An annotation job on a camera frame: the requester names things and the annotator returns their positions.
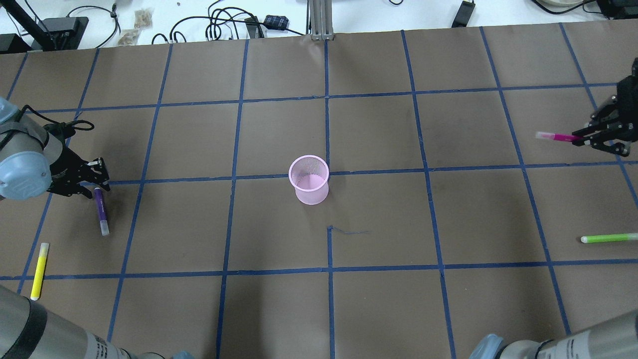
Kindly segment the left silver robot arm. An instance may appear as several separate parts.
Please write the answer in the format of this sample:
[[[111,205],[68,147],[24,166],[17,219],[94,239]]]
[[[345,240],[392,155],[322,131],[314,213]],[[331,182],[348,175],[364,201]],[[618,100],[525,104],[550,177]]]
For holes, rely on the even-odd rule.
[[[18,108],[0,100],[0,193],[2,198],[27,200],[46,192],[64,197],[93,198],[82,185],[89,182],[110,191],[103,158],[85,161],[66,141],[94,124],[75,119],[64,123],[40,114],[29,105]]]

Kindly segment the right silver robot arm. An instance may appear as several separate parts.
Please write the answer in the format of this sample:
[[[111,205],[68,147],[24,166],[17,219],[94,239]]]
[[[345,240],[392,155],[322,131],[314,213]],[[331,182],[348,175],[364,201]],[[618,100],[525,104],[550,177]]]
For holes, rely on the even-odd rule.
[[[637,141],[637,71],[620,80],[616,94],[592,113],[590,122],[572,134],[538,132],[538,138],[590,146],[626,157]],[[562,339],[521,340],[506,345],[488,334],[476,346],[472,359],[635,359],[638,356],[637,312],[631,311]]]

